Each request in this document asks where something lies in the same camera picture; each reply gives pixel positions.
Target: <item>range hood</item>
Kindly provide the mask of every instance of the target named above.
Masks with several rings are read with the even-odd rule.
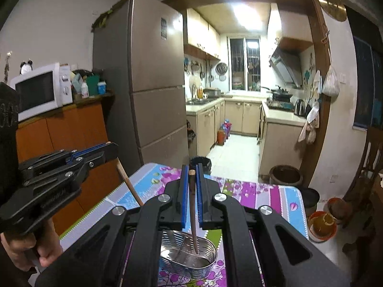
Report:
[[[276,49],[270,58],[270,65],[290,87],[302,86],[301,60],[298,55]]]

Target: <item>microwave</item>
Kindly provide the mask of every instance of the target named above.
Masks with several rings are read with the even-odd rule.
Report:
[[[8,85],[20,95],[19,121],[73,102],[69,65],[36,68],[13,78]]]

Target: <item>black gripper frame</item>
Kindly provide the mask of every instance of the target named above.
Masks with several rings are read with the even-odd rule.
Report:
[[[265,286],[350,286],[345,274],[271,207],[248,208],[229,195],[215,199],[219,184],[204,178],[202,164],[197,177],[200,227],[222,230],[228,287],[262,287],[257,259]]]
[[[115,143],[105,143],[83,151],[60,150],[20,163],[20,184],[0,206],[0,232],[36,232],[80,195],[91,169],[116,159],[117,154]]]
[[[162,231],[185,227],[188,167],[144,206],[114,207],[38,277],[36,287],[154,287]]]

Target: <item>stove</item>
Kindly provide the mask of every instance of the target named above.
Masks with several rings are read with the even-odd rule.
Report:
[[[266,103],[269,109],[294,112],[294,105],[291,102],[277,101],[268,98]]]

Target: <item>window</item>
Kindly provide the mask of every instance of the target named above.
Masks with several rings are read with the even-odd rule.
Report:
[[[346,7],[354,38],[358,91],[354,126],[382,129],[383,43],[379,29],[367,18]]]
[[[259,39],[229,39],[231,89],[260,91]]]

